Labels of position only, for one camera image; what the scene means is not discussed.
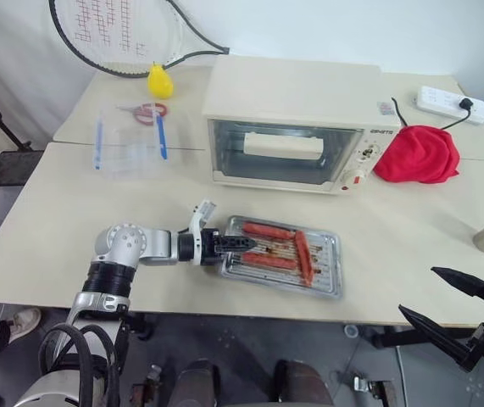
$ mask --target toaster oven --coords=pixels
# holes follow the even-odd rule
[[[203,107],[213,181],[345,193],[400,129],[379,67],[221,55]]]

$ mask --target sausage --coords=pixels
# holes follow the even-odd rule
[[[313,283],[314,270],[311,265],[311,254],[309,253],[309,245],[306,240],[306,235],[303,231],[296,231],[294,234],[294,244],[300,260],[300,267],[302,269],[302,282],[304,286],[311,287]]]
[[[242,262],[248,265],[267,265],[269,267],[278,267],[280,269],[296,270],[297,263],[293,259],[283,259],[282,257],[270,256],[260,253],[242,254]]]
[[[258,223],[246,222],[243,224],[243,231],[252,233],[254,235],[273,237],[274,239],[292,239],[294,237],[293,231],[281,229],[280,227],[273,227],[267,225],[260,225]]]

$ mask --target tabletop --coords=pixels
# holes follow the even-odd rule
[[[471,242],[484,227],[484,159],[462,159],[459,175],[443,184],[370,176],[340,197],[213,184],[208,151],[173,149],[177,164],[160,178],[112,181],[92,169],[92,150],[47,146],[0,229],[0,302],[70,307],[102,229],[131,221],[177,231],[209,198],[218,205],[211,226],[245,215],[337,233],[342,298],[228,280],[213,268],[141,265],[133,310],[403,324],[403,304],[448,326],[484,321],[484,302],[430,272],[440,265],[484,279],[484,253]]]
[[[209,136],[202,107],[211,67],[185,64],[172,68],[169,73],[175,84],[175,93],[171,99],[160,101],[150,96],[146,79],[123,79],[97,72],[53,140],[93,144],[101,109],[131,101],[141,103],[155,100],[169,108],[169,113],[164,118],[169,148],[208,149]],[[398,100],[400,111],[409,124],[443,127],[454,121],[419,110],[414,104],[414,98],[423,85],[463,93],[451,75],[384,73],[383,78],[391,96]],[[449,132],[462,158],[484,159],[484,125],[461,123],[452,127]]]

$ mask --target power strip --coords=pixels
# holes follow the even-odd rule
[[[421,86],[417,94],[416,104],[417,108],[426,112],[462,119],[467,115],[467,112],[459,106],[463,98],[466,98],[466,96],[442,91],[434,87]],[[473,106],[471,106],[471,116],[466,121],[477,125],[484,123],[484,102],[474,98],[468,99],[473,102]]]

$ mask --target oven window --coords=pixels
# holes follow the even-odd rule
[[[320,185],[335,181],[362,137],[360,129],[332,129],[211,120],[214,168],[225,176]],[[291,137],[318,137],[323,153],[317,159],[284,159],[243,152],[246,133]]]

